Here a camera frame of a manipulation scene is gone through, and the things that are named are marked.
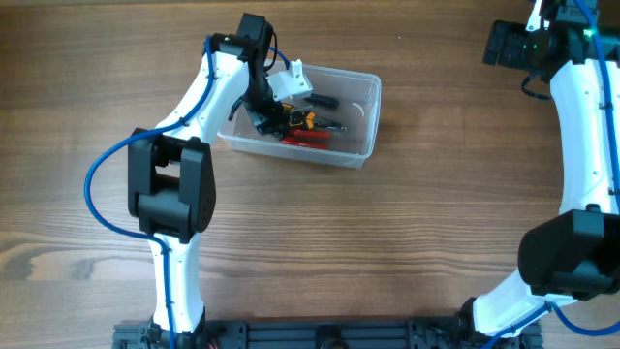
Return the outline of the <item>orange black pliers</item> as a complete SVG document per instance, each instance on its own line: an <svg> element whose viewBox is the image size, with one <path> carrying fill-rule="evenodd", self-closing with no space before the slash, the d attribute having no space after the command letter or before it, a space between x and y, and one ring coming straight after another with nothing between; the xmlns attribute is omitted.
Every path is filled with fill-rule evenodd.
<svg viewBox="0 0 620 349"><path fill-rule="evenodd" d="M318 116L308 108L297 108L291 104L283 104L283 109L288 119L284 122L283 129L290 131L300 129L305 131L346 131L347 128L340 122Z"/></svg>

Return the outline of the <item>black red screwdriver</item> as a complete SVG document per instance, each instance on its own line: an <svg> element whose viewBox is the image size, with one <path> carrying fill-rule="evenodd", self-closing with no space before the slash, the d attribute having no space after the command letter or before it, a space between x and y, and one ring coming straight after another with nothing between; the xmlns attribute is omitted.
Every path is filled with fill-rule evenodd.
<svg viewBox="0 0 620 349"><path fill-rule="evenodd" d="M310 96L305 98L305 101L311 104L312 106L318 106L328 109L337 109L340 105L338 99L326 95L320 95L316 93L312 93Z"/></svg>

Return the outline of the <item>red handled wire cutters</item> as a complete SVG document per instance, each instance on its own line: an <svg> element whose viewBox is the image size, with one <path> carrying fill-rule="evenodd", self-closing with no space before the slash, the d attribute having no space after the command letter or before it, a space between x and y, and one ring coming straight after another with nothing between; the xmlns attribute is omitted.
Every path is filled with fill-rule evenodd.
<svg viewBox="0 0 620 349"><path fill-rule="evenodd" d="M281 143L328 150L328 141L330 139L331 133L328 131L293 129L281 140Z"/></svg>

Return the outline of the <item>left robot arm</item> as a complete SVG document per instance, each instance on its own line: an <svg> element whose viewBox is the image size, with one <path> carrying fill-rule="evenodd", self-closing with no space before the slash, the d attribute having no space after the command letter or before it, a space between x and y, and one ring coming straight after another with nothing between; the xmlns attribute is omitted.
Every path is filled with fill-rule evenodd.
<svg viewBox="0 0 620 349"><path fill-rule="evenodd" d="M267 82L275 32L245 14L233 35L206 38L200 70L177 107L128 146L128 210L149 240L157 304L139 346L206 348L210 342L199 285L199 245L215 208L211 145L242 104L260 131L287 117Z"/></svg>

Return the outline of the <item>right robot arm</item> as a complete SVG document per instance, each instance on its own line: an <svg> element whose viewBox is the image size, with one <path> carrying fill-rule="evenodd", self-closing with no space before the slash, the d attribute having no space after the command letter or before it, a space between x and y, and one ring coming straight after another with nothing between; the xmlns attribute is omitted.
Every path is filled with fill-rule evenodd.
<svg viewBox="0 0 620 349"><path fill-rule="evenodd" d="M526 23L498 20L483 60L549 87L559 117L558 215L527 232L516 270L451 320L453 348L534 348L539 322L619 290L619 32L594 1L536 0Z"/></svg>

